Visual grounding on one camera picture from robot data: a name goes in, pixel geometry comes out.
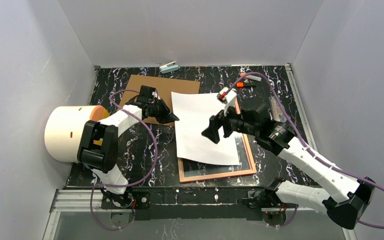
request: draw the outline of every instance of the white cylinder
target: white cylinder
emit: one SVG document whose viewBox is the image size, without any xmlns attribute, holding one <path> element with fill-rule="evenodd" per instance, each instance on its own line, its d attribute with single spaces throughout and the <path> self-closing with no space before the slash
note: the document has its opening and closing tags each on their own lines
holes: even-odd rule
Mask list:
<svg viewBox="0 0 384 240">
<path fill-rule="evenodd" d="M 45 127 L 48 153 L 60 162 L 77 163 L 77 152 L 85 123 L 109 116 L 103 106 L 60 106 L 53 110 Z"/>
</svg>

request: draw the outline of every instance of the marker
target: marker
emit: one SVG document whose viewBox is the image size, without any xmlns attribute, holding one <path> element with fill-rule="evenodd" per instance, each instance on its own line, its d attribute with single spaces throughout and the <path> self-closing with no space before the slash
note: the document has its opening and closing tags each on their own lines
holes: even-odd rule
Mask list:
<svg viewBox="0 0 384 240">
<path fill-rule="evenodd" d="M 245 75 L 245 72 L 241 72 L 240 73 L 240 76 L 242 77 L 243 75 Z M 261 82 L 261 77 L 259 76 L 254 76 L 254 75 L 248 75 L 245 77 L 246 79 L 250 79 L 250 80 L 254 80 L 254 81 L 257 81 L 257 82 Z"/>
<path fill-rule="evenodd" d="M 253 88 L 256 87 L 257 85 L 255 83 L 247 83 L 247 82 L 238 82 L 236 83 L 236 87 L 241 89 L 241 88 Z"/>
</svg>

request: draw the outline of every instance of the wooden frame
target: wooden frame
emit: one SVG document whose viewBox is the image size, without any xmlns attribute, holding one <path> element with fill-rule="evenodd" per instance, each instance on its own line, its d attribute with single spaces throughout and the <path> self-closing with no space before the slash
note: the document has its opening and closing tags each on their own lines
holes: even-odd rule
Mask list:
<svg viewBox="0 0 384 240">
<path fill-rule="evenodd" d="M 239 109 L 238 101 L 235 102 L 236 112 L 239 114 L 241 110 Z M 181 183 L 188 182 L 196 182 L 196 181 L 204 181 L 204 180 L 212 180 L 212 179 L 222 179 L 228 177 L 237 177 L 237 176 L 245 176 L 245 175 L 253 175 L 257 173 L 256 163 L 254 162 L 254 157 L 251 152 L 250 142 L 248 141 L 248 136 L 246 134 L 242 134 L 243 145 L 245 146 L 246 156 L 248 158 L 249 169 L 240 170 L 240 171 L 229 171 L 222 173 L 214 173 L 207 175 L 199 175 L 199 176 L 190 176 L 185 177 L 183 159 L 178 157 L 177 163 L 179 168 L 179 178 Z"/>
</svg>

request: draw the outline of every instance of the marble tabletop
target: marble tabletop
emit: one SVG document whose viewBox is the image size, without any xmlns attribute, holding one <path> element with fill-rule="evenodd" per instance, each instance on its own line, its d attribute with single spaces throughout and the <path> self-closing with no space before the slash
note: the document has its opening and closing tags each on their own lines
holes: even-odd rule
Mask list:
<svg viewBox="0 0 384 240">
<path fill-rule="evenodd" d="M 97 79 L 93 87 L 90 105 L 102 105 L 110 114 L 116 108 L 110 104 L 111 93 L 125 89 L 131 75 L 144 75 L 161 78 L 173 78 L 189 81 L 199 81 L 199 93 L 216 93 L 223 87 L 231 85 L 241 72 L 260 72 L 267 76 L 270 84 L 274 86 L 287 113 L 297 125 L 300 133 L 305 138 L 303 125 L 298 113 L 291 86 L 284 66 L 205 66 L 205 67 L 181 67 L 178 71 L 161 74 L 158 67 L 134 67 L 134 68 L 100 68 L 97 70 Z M 256 83 L 254 88 L 243 88 L 238 91 L 237 99 L 242 102 L 265 103 L 270 106 L 270 89 L 266 82 Z M 257 173 L 249 176 L 230 177 L 223 179 L 180 183 L 179 166 L 176 156 L 175 128 L 150 124 L 150 128 L 157 140 L 158 163 L 145 182 L 143 187 L 252 187 L 267 186 L 274 178 L 282 177 L 293 183 L 306 186 L 318 186 L 305 173 L 289 162 L 276 157 L 271 152 L 259 147 L 252 136 L 249 137 L 251 152 L 256 165 Z M 130 183 L 140 180 L 147 174 L 154 159 L 154 148 L 151 137 L 146 129 L 136 124 L 125 131 L 118 140 L 117 165 Z M 187 161 L 186 171 L 189 169 L 206 174 L 212 166 Z M 232 171 L 241 166 L 229 166 Z M 91 170 L 82 164 L 73 163 L 69 173 L 66 188 L 88 188 L 97 181 L 97 177 Z"/>
</svg>

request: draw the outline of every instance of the gray floor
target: gray floor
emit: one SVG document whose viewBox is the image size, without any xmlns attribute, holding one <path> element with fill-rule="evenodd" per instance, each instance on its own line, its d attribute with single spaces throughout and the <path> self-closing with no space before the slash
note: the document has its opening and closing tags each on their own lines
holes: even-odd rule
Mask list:
<svg viewBox="0 0 384 240">
<path fill-rule="evenodd" d="M 111 226 L 110 214 L 99 219 Z M 56 240 L 344 240 L 342 228 L 326 215 L 298 211 L 294 221 L 276 230 L 244 219 L 159 219 L 135 221 L 122 231 L 100 228 L 90 212 L 62 212 Z"/>
</svg>

